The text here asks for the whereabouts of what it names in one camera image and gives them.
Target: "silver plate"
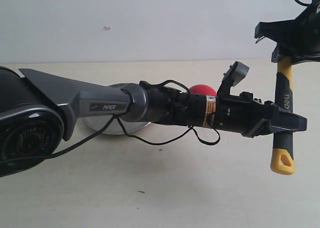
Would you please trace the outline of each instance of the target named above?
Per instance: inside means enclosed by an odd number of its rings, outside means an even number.
[[[112,84],[109,85],[109,87],[114,87],[114,88],[120,88],[124,85],[125,83],[121,83],[121,84]],[[90,127],[91,129],[98,131],[101,130],[106,123],[111,119],[111,115],[108,116],[96,116],[96,117],[87,117],[85,118],[85,122],[87,124],[88,127]],[[135,122],[135,123],[131,123],[131,122],[125,122],[121,119],[127,133],[132,133],[135,131],[138,131],[144,127],[146,127],[147,125],[150,124],[150,122]],[[118,124],[118,121],[114,120],[111,125],[108,127],[108,129],[106,129],[104,132],[104,134],[113,134],[113,135],[122,135],[124,134],[121,126]]]

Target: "table surface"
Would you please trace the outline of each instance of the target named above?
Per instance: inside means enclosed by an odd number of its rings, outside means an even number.
[[[276,64],[241,60],[250,71],[233,94],[274,100]],[[7,65],[110,85],[174,79],[218,89],[234,60],[200,62]],[[294,111],[308,130],[294,135],[296,173],[271,172],[272,136],[221,132],[205,146],[191,133],[159,147],[123,136],[100,135],[78,149],[0,180],[0,222],[6,228],[51,227],[319,227],[318,64],[294,67]],[[136,134],[169,140],[185,127],[151,124]],[[212,130],[197,129],[214,141]],[[83,119],[59,150],[92,134]]]

